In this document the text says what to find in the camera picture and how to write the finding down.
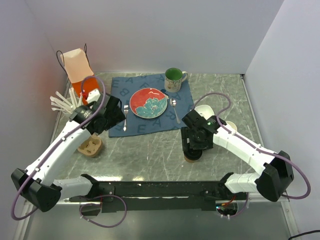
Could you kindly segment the brown paper coffee cup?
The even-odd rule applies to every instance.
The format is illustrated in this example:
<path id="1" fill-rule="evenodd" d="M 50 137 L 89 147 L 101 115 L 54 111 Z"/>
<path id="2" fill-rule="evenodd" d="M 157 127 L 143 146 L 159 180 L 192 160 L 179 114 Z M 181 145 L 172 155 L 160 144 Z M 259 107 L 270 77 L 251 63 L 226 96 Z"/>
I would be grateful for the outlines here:
<path id="1" fill-rule="evenodd" d="M 184 159 L 185 159 L 185 161 L 186 162 L 188 162 L 188 163 L 197 163 L 197 162 L 199 162 L 199 160 L 198 159 L 196 159 L 196 160 L 192 160 L 192 159 L 189 159 L 189 158 L 187 158 L 186 156 L 184 156 Z"/>

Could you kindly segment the orange paper bag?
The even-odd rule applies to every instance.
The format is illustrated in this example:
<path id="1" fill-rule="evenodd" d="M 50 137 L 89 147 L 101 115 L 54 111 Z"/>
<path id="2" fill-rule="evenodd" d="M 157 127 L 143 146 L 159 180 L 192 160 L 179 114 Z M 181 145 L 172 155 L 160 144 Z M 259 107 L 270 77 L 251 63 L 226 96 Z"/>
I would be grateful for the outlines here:
<path id="1" fill-rule="evenodd" d="M 77 48 L 65 53 L 56 51 L 56 58 L 59 65 L 65 71 L 75 93 L 80 98 L 82 103 L 87 104 L 89 92 L 98 89 L 99 84 L 92 71 L 87 56 L 87 44 L 84 49 Z"/>

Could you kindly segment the brown cardboard cup carrier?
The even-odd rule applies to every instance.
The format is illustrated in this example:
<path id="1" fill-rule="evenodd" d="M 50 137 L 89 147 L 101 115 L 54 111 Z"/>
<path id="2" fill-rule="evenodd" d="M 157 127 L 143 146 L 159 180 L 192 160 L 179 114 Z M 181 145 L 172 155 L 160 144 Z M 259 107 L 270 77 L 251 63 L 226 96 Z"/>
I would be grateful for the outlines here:
<path id="1" fill-rule="evenodd" d="M 90 158 L 97 157 L 102 149 L 103 141 L 96 133 L 91 135 L 77 148 L 78 152 Z"/>

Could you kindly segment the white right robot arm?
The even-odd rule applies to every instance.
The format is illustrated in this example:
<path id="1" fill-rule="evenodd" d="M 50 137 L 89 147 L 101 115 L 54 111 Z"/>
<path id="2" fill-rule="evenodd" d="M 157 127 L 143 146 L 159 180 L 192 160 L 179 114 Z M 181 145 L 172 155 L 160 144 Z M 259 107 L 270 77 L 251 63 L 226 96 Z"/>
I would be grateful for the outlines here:
<path id="1" fill-rule="evenodd" d="M 259 193 L 265 199 L 276 202 L 294 179 L 292 166 L 282 160 L 289 155 L 278 154 L 261 147 L 241 134 L 238 134 L 224 120 L 215 115 L 208 118 L 196 110 L 187 113 L 180 129 L 182 150 L 188 162 L 195 162 L 204 150 L 218 145 L 236 155 L 253 168 L 253 173 L 227 173 L 219 182 L 219 195 L 230 199 L 238 193 Z"/>

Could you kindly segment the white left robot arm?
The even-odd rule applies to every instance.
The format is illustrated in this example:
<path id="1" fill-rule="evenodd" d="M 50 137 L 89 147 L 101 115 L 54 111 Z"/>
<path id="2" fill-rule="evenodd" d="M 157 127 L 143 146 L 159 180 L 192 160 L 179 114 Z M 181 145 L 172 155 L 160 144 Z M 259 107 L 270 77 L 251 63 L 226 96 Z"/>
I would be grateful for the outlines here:
<path id="1" fill-rule="evenodd" d="M 42 212 L 52 209 L 59 200 L 83 196 L 94 201 L 99 195 L 99 182 L 88 174 L 77 178 L 57 179 L 59 170 L 77 148 L 92 134 L 101 134 L 124 121 L 122 102 L 111 95 L 77 107 L 60 135 L 26 169 L 16 168 L 11 174 L 19 195 Z"/>

